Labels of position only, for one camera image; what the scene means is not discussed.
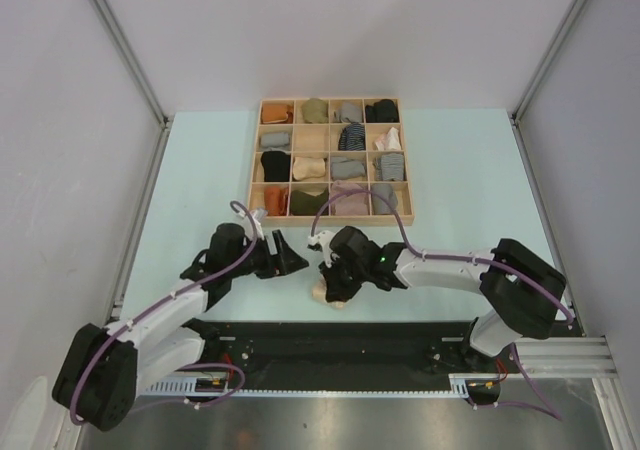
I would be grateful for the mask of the orange and cream underwear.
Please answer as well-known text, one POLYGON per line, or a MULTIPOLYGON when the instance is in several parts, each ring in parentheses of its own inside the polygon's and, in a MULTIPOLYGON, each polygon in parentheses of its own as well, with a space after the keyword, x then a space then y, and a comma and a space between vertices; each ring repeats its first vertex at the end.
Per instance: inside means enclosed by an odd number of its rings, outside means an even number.
POLYGON ((289 188, 269 185, 264 188, 264 206, 270 217, 286 216, 288 213, 289 188))

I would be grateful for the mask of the black garment pile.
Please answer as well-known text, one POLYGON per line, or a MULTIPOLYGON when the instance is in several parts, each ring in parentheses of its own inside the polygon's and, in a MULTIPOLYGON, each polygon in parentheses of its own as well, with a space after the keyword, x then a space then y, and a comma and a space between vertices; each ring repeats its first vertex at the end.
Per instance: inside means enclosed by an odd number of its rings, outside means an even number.
POLYGON ((260 162, 265 182, 283 183, 290 178, 291 155, 284 151, 265 151, 260 162))

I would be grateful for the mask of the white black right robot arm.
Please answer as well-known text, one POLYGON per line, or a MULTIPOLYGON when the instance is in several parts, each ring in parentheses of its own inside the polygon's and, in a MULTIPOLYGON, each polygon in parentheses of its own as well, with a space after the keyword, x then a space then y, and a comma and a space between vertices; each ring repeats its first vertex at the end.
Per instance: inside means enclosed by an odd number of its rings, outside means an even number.
POLYGON ((484 297, 490 309, 472 320, 461 346, 462 361, 473 371, 486 370, 520 338, 549 338, 557 314, 573 318, 561 302, 565 277, 513 239, 488 250, 445 254, 407 242, 380 246, 346 226, 309 237, 308 247, 322 254, 322 281, 314 292, 328 304, 352 300, 366 283, 382 291, 438 287, 484 297))

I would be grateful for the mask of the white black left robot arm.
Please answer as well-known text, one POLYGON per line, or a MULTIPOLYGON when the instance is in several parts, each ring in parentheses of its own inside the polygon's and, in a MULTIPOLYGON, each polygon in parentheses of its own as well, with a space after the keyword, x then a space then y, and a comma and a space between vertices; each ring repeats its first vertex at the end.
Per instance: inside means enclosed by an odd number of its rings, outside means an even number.
POLYGON ((207 370, 219 362, 221 346, 198 318, 230 292, 234 279, 284 277, 308 265, 278 230, 266 238, 239 224, 219 225, 167 296, 135 317, 86 324, 75 333, 53 400, 76 425, 115 428, 157 381, 192 364, 207 370))

